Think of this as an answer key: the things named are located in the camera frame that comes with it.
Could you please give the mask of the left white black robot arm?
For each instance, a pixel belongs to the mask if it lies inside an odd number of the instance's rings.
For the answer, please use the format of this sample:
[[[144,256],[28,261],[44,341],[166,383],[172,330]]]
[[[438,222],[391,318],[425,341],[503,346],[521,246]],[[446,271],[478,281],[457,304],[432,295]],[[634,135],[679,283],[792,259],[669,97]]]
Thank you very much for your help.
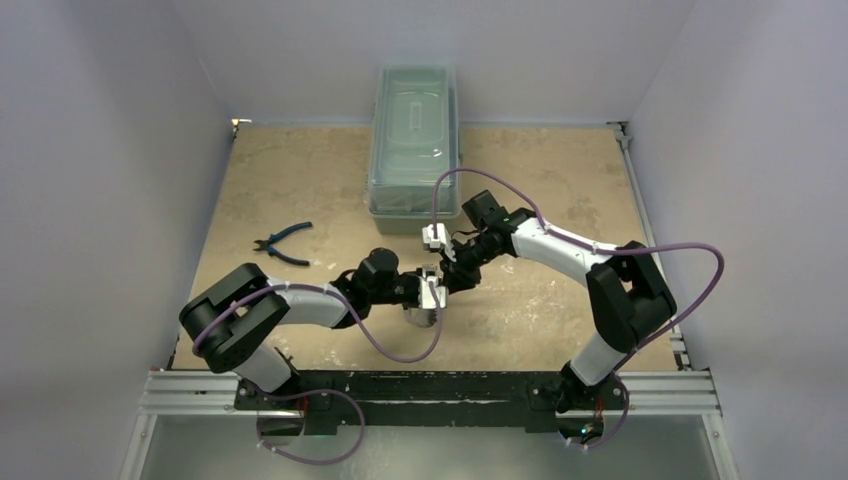
[[[323,284],[275,281],[255,263],[231,271],[186,304],[178,319],[192,352],[214,373],[234,372],[259,389],[272,408],[297,399],[299,375],[266,340],[279,325],[327,329],[358,326],[371,309],[399,305],[410,318],[438,322],[448,289],[436,269],[399,272],[397,255],[377,248],[357,268]]]

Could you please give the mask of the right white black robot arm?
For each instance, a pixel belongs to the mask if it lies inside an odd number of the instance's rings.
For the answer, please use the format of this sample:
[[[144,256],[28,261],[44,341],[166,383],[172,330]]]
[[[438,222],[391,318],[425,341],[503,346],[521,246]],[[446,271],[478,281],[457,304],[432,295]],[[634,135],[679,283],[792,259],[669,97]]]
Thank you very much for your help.
[[[422,229],[425,249],[437,252],[448,293],[475,288],[481,269],[509,255],[561,273],[586,288],[595,332],[560,371],[553,391],[557,412],[596,404],[617,366],[640,342],[659,331],[677,312],[676,301],[644,245],[595,245],[550,224],[527,208],[512,212],[485,190],[462,206],[474,228],[466,242],[455,240],[442,223]]]

